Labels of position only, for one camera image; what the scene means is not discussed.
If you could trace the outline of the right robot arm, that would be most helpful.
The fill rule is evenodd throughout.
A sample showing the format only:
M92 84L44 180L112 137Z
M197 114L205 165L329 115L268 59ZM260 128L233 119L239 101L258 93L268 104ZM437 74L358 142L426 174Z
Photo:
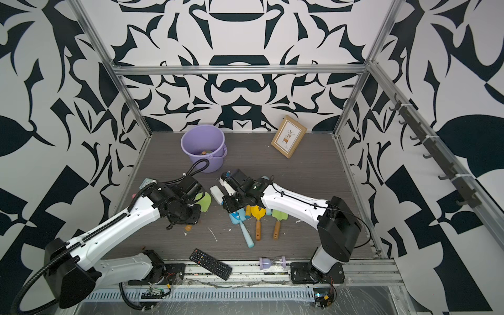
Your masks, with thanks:
M227 194L223 207L234 213L245 206L277 210L303 221L318 232L320 245L308 263L291 263L294 284L339 284L345 281L343 264L358 247L358 237L367 224L339 197L322 200L286 190L270 178L251 178L236 169L222 173L220 184Z

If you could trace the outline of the light blue scoop trowel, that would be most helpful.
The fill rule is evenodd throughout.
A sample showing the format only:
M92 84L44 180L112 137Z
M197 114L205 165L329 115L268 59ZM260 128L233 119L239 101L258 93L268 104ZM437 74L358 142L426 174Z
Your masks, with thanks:
M229 216L232 223L240 227L248 248L253 248L255 244L244 224L244 221L246 220L244 208L230 213Z

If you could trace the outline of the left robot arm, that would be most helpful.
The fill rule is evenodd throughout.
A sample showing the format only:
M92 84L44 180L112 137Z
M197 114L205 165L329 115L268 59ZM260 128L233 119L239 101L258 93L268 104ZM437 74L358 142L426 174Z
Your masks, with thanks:
M141 228L167 218L169 227L195 225L200 217L202 185L194 176L206 170L208 159L199 159L180 178L151 182L143 186L123 211L92 230L68 241L57 238L45 249L45 264L20 289L10 308L24 314L21 303L29 289L44 278L54 299L29 310L37 314L54 305L70 308L86 299L94 290L130 280L158 284L167 276L163 259L146 250L132 257L105 259L104 256Z

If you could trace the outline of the white blue cleaning brush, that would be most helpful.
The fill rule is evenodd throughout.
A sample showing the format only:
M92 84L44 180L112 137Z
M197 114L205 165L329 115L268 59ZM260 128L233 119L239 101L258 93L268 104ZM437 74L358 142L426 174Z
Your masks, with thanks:
M224 203L224 194L222 193L221 189L215 185L210 188L210 193L213 197L213 199L220 205L222 206Z

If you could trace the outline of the light green square trowel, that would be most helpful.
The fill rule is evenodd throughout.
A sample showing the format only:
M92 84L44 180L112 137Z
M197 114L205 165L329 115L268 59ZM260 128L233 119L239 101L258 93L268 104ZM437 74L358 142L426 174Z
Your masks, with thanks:
M211 195L207 192L198 193L188 207L189 217L185 220L185 230L191 231L198 223L201 213L206 213L211 205Z

